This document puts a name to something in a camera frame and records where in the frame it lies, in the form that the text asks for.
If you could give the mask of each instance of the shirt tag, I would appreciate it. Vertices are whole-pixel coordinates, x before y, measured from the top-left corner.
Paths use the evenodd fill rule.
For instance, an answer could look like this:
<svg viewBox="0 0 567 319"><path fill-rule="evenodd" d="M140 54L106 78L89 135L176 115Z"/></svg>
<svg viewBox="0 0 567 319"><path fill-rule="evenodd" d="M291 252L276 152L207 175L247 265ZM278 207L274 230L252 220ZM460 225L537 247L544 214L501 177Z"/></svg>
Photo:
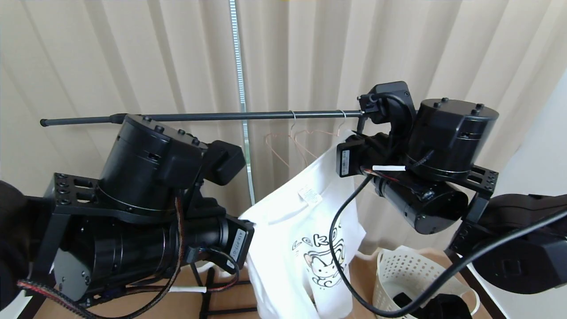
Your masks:
<svg viewBox="0 0 567 319"><path fill-rule="evenodd" d="M312 190L309 186L304 186L299 191L297 191L297 193L299 194L299 196L301 196L301 198L303 198L304 201L307 202L309 206L317 206L323 201L321 195Z"/></svg>

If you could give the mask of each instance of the hanger hook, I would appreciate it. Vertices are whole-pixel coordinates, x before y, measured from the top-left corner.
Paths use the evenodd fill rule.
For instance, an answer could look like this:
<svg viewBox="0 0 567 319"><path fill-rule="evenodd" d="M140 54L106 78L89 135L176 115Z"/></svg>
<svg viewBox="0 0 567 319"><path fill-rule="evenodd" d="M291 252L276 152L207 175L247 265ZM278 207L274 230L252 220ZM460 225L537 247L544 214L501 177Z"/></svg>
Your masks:
<svg viewBox="0 0 567 319"><path fill-rule="evenodd" d="M343 110L337 110L337 111L341 111L342 114L345 116L342 120L342 123L338 125L338 128L337 128L337 136L338 136L338 134L341 132L341 127L346 123L346 113Z"/></svg>
<svg viewBox="0 0 567 319"><path fill-rule="evenodd" d="M295 112L290 110L291 114L293 114L293 125L291 126L291 128L289 129L289 135L291 135L291 133L293 132L293 127L295 126L296 122L297 122L297 117L295 117Z"/></svg>

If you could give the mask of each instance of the perforated basket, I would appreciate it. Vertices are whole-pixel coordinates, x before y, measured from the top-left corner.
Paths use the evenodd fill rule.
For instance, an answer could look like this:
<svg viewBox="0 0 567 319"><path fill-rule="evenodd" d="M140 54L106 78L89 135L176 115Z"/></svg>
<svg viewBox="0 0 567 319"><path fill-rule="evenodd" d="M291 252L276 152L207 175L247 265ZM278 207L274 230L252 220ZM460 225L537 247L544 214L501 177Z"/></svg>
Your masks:
<svg viewBox="0 0 567 319"><path fill-rule="evenodd" d="M445 268L441 265L415 253L407 247L400 247L393 251L382 250L378 254L378 271L376 273L376 286L374 287L373 295L374 307L387 311L400 309L393 301L396 295L404 292L411 299L415 299L444 270ZM467 292L475 295L475 304L467 304L469 309L472 309L471 314L475 314L480 306L478 294L455 277L449 279L433 297L439 293L462 297ZM408 314L402 318L415 317Z"/></svg>

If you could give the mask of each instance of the white label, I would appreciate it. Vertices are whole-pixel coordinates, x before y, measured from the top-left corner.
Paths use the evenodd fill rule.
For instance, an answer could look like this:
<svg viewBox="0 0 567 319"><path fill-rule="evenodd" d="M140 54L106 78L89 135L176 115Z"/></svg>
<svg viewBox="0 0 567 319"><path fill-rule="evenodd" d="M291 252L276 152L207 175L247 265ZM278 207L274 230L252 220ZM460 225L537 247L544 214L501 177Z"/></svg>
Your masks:
<svg viewBox="0 0 567 319"><path fill-rule="evenodd" d="M341 175L349 174L349 161L350 161L350 150L345 149L342 151L341 156Z"/></svg>
<svg viewBox="0 0 567 319"><path fill-rule="evenodd" d="M301 198L303 198L304 201L307 202L309 206L316 206L323 201L321 195L309 188L309 186L301 188L299 191L297 191L297 193L299 194L299 196L301 196Z"/></svg>
<svg viewBox="0 0 567 319"><path fill-rule="evenodd" d="M236 230L236 236L234 237L234 242L232 243L232 248L230 249L230 257L233 257L235 261L238 261L238 255L240 255L242 243L244 242L245 236L245 231L243 231L242 229ZM226 264L231 268L235 268L233 263L231 263L230 261L226 261Z"/></svg>

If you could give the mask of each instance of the cartoon graphic on shirt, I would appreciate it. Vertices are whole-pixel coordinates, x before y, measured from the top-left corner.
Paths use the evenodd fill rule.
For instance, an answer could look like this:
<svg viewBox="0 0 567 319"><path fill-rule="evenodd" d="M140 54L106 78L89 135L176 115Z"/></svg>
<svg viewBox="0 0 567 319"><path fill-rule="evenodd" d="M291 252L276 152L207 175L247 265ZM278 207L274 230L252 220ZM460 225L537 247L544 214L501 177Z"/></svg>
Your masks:
<svg viewBox="0 0 567 319"><path fill-rule="evenodd" d="M341 264L341 269L344 270L346 266L343 264L345 261L344 241L340 239L334 242L333 248L335 249L338 262ZM337 267L333 262L330 249L325 251L310 250L303 257L313 275L315 275L311 278L314 283L330 288L341 281L341 276L338 274Z"/></svg>

